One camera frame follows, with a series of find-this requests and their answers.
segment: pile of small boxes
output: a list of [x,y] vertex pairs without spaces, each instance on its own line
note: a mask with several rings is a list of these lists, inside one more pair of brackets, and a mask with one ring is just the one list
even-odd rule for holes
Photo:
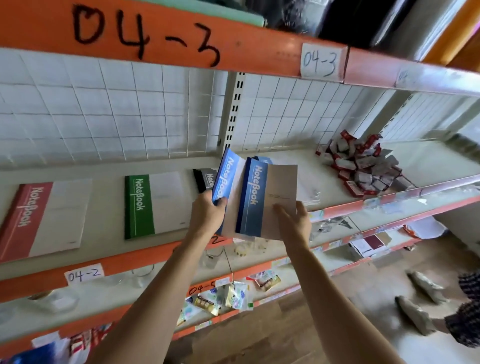
[[327,148],[318,145],[316,154],[322,164],[338,170],[338,177],[354,197],[377,195],[390,187],[395,191],[414,188],[402,175],[398,160],[389,155],[392,151],[380,147],[381,137],[371,134],[361,140],[344,130]]

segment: shoe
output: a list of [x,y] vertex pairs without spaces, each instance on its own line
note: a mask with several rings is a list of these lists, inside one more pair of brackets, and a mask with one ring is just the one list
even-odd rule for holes
[[448,302],[449,299],[445,298],[442,291],[443,287],[432,282],[427,276],[420,272],[407,272],[407,276],[417,286],[423,289],[423,291],[434,301],[436,304],[442,304]]
[[436,331],[432,319],[420,306],[417,306],[404,296],[395,297],[395,302],[402,312],[408,316],[417,330],[420,331],[420,334],[427,336]]

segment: forearm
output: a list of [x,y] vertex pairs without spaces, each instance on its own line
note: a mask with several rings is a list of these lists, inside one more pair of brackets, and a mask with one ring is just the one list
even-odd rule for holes
[[307,247],[290,246],[287,253],[330,362],[404,363],[390,343],[334,285],[315,255]]
[[187,235],[115,329],[94,350],[89,364],[163,362],[186,292],[210,237]]

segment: left hand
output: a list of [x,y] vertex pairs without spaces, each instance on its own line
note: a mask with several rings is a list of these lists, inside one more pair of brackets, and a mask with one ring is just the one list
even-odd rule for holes
[[213,204],[211,190],[198,195],[192,204],[192,217],[190,218],[188,235],[207,235],[210,238],[222,225],[226,207],[226,197],[222,197],[217,206]]

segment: right hand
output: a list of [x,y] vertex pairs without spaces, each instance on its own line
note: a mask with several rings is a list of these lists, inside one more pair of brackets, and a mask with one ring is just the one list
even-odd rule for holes
[[296,215],[289,215],[280,205],[274,205],[274,211],[278,217],[280,235],[287,248],[300,245],[308,247],[312,223],[308,212],[301,201],[297,201]]

